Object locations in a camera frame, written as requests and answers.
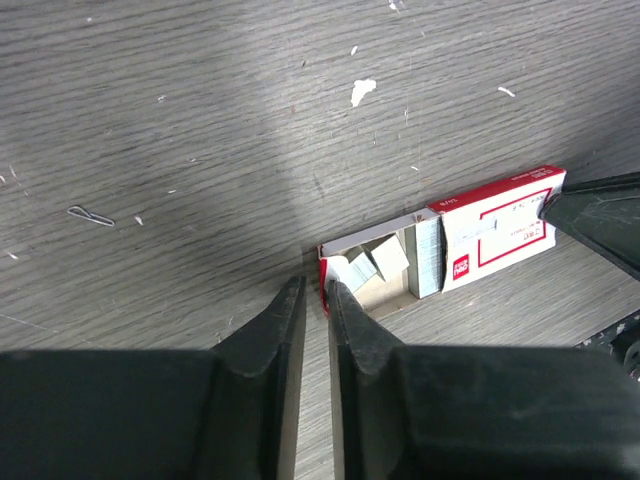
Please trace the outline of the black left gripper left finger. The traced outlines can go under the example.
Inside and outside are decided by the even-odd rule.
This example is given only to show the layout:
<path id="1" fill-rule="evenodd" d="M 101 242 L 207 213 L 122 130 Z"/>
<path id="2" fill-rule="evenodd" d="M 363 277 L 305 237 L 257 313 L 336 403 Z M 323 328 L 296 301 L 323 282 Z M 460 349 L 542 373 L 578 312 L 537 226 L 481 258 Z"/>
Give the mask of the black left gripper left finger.
<path id="1" fill-rule="evenodd" d="M 1 356 L 5 479 L 290 479 L 306 280 L 207 350 Z"/>

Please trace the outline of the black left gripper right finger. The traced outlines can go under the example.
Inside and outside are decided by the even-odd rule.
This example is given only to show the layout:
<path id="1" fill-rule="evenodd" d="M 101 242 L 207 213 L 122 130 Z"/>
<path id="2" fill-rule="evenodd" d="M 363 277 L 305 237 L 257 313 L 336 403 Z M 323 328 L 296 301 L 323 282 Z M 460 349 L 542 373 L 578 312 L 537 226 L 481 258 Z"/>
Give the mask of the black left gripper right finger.
<path id="1" fill-rule="evenodd" d="M 635 479 L 639 387 L 576 348 L 415 345 L 327 286 L 340 479 Z"/>

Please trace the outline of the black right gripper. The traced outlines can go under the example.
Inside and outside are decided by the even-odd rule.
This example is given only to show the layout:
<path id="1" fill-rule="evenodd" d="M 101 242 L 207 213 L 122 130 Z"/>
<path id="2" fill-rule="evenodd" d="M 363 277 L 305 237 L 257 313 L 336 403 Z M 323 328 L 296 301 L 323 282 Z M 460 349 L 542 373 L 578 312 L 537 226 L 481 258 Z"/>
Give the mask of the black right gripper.
<path id="1" fill-rule="evenodd" d="M 639 208 L 639 174 L 633 172 L 564 187 L 542 207 L 542 220 L 638 279 Z M 576 348 L 608 354 L 638 380 L 639 318 L 636 310 Z"/>

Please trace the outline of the red white staple box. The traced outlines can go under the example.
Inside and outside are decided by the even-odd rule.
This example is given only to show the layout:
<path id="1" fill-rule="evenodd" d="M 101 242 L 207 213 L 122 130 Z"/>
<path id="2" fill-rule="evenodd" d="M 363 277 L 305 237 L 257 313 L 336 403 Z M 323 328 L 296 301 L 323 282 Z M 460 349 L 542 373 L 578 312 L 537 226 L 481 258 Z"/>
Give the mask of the red white staple box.
<path id="1" fill-rule="evenodd" d="M 367 245 L 391 234 L 398 236 L 407 256 L 408 230 L 424 220 L 440 220 L 443 272 L 441 290 L 435 294 L 468 285 L 553 248 L 556 230 L 541 219 L 540 212 L 561 191 L 565 177 L 565 169 L 542 165 L 320 245 L 322 303 L 329 303 L 329 283 L 340 282 L 336 256 L 364 252 L 372 261 Z M 409 290 L 409 266 L 389 282 L 377 270 L 355 293 L 346 287 L 370 316 L 382 318 L 424 299 Z"/>

